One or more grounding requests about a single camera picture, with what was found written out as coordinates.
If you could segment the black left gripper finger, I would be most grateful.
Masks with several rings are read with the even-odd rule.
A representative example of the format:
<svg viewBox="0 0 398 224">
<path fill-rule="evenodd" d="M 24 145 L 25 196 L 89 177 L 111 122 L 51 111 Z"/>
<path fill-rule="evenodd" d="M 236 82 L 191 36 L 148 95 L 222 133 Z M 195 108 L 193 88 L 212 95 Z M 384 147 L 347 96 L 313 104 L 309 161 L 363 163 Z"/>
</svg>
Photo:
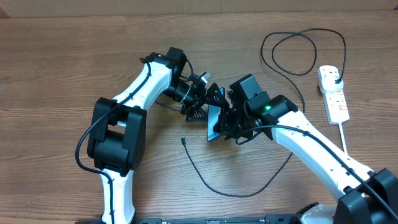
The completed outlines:
<svg viewBox="0 0 398 224">
<path fill-rule="evenodd" d="M 185 109 L 185 121 L 207 122 L 208 114 L 201 106 L 189 106 Z"/>
<path fill-rule="evenodd" d="M 226 101 L 224 95 L 216 83 L 213 83 L 206 92 L 205 103 L 208 105 L 217 106 L 220 108 L 228 108 L 229 103 Z"/>
</svg>

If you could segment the blue smartphone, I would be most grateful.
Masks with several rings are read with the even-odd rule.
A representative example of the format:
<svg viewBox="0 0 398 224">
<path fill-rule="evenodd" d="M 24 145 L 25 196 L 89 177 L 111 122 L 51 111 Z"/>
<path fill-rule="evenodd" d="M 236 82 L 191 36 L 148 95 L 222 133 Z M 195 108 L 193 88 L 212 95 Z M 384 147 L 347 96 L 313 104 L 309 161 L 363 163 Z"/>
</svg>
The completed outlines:
<svg viewBox="0 0 398 224">
<path fill-rule="evenodd" d="M 221 134 L 214 130 L 218 117 L 221 114 L 221 108 L 214 105 L 208 105 L 208 131 L 207 131 L 207 141 L 211 142 L 218 139 Z"/>
</svg>

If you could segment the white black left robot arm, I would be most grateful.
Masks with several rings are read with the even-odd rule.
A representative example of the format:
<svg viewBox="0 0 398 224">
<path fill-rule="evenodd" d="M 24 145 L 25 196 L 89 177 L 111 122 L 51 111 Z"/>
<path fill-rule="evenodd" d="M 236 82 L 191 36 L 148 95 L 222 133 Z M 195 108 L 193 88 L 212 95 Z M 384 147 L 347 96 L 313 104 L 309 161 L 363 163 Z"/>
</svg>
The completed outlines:
<svg viewBox="0 0 398 224">
<path fill-rule="evenodd" d="M 204 104 L 224 105 L 218 85 L 206 87 L 207 73 L 182 76 L 188 63 L 183 50 L 170 47 L 165 55 L 152 52 L 141 61 L 142 72 L 127 89 L 94 106 L 87 154 L 103 181 L 99 223 L 134 222 L 132 178 L 146 148 L 147 112 L 159 95 L 180 103 L 187 121 L 207 121 Z"/>
</svg>

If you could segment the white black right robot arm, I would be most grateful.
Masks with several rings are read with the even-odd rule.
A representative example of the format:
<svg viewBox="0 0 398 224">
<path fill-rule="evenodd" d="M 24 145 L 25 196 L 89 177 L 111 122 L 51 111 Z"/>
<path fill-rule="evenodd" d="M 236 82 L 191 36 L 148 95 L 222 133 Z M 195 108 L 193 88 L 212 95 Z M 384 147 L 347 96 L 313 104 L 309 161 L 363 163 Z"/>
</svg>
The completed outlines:
<svg viewBox="0 0 398 224">
<path fill-rule="evenodd" d="M 230 85 L 212 84 L 208 99 L 218 106 L 214 131 L 236 143 L 259 134 L 296 155 L 327 187 L 335 206 L 315 203 L 291 223 L 397 223 L 397 177 L 388 169 L 374 172 L 319 132 L 283 95 L 270 98 L 252 75 Z"/>
</svg>

